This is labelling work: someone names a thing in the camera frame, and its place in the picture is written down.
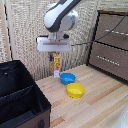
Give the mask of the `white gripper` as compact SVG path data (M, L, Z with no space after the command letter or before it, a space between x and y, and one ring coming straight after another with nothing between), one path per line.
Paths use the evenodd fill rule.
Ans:
M61 56L62 51L69 51L71 49L70 38L67 34L62 35L56 41L50 39L48 35L39 36L36 38L36 41L39 52L51 52L49 53L50 62L53 62L52 52L57 52L58 56Z

